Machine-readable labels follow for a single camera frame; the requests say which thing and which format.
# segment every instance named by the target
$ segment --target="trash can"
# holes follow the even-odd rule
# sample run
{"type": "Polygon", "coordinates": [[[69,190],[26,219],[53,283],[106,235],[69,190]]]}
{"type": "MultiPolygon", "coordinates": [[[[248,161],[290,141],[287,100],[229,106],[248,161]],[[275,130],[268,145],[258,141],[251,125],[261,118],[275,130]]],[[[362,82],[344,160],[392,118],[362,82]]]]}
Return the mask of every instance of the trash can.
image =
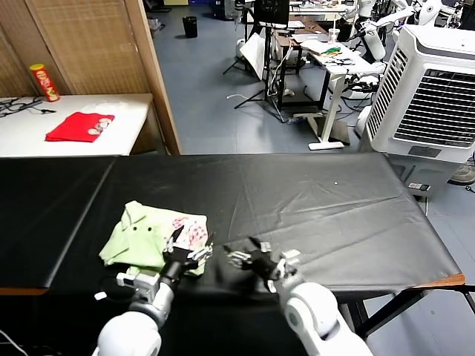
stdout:
{"type": "Polygon", "coordinates": [[[183,26],[185,28],[185,36],[189,39],[198,37],[198,26],[196,16],[183,17],[183,26]]]}

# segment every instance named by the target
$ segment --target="cooler vent grille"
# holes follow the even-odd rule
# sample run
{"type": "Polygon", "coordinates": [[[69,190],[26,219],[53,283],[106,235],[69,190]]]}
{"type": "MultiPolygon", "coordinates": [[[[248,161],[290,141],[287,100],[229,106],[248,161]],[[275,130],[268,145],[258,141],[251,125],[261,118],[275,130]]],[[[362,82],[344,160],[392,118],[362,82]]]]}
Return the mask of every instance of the cooler vent grille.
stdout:
{"type": "Polygon", "coordinates": [[[426,70],[394,137],[470,147],[475,141],[475,76],[426,70]]]}
{"type": "Polygon", "coordinates": [[[373,138],[378,132],[387,107],[389,106],[399,80],[404,73],[406,64],[407,57],[402,50],[398,48],[386,69],[386,74],[384,75],[381,88],[378,92],[378,97],[376,98],[376,102],[373,104],[370,118],[368,119],[368,128],[371,138],[373,138]]]}

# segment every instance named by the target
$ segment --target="pink patterned cloth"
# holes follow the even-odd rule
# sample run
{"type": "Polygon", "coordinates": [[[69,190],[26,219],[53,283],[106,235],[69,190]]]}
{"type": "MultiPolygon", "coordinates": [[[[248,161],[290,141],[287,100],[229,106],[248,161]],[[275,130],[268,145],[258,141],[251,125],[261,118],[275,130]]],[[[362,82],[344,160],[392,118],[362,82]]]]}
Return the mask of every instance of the pink patterned cloth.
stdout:
{"type": "Polygon", "coordinates": [[[196,220],[189,217],[179,217],[173,221],[175,230],[184,226],[182,233],[177,238],[177,243],[183,244],[190,250],[202,248],[208,240],[206,226],[200,225],[196,220]]]}

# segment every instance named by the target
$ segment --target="tripod stand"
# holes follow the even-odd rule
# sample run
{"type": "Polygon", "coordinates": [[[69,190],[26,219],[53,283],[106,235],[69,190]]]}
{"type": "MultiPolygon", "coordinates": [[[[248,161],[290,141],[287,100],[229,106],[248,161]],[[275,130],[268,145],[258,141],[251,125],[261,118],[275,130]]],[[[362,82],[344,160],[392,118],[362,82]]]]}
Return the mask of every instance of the tripod stand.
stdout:
{"type": "Polygon", "coordinates": [[[235,109],[240,108],[242,105],[246,104],[247,102],[270,102],[274,107],[275,111],[279,119],[282,122],[285,122],[284,118],[281,115],[281,112],[278,110],[277,105],[275,104],[274,99],[269,95],[269,75],[270,75],[270,62],[271,62],[271,39],[272,39],[272,29],[274,27],[269,26],[270,24],[266,24],[265,28],[265,47],[264,47],[264,89],[259,90],[256,94],[249,97],[248,99],[240,102],[235,106],[235,109]]]}

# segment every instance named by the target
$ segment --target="black tablecloth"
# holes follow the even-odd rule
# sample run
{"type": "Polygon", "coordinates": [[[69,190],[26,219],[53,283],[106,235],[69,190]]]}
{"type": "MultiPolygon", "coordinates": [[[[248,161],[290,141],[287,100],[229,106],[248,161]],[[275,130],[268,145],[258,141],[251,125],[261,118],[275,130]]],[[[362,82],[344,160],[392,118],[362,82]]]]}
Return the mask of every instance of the black tablecloth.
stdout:
{"type": "Polygon", "coordinates": [[[113,160],[0,159],[0,288],[50,286],[113,160]]]}
{"type": "Polygon", "coordinates": [[[230,296],[248,277],[221,246],[249,235],[302,252],[308,280],[339,297],[373,297],[460,272],[381,154],[120,157],[53,281],[53,294],[94,293],[115,270],[98,253],[124,204],[205,214],[214,256],[179,294],[230,296]]]}

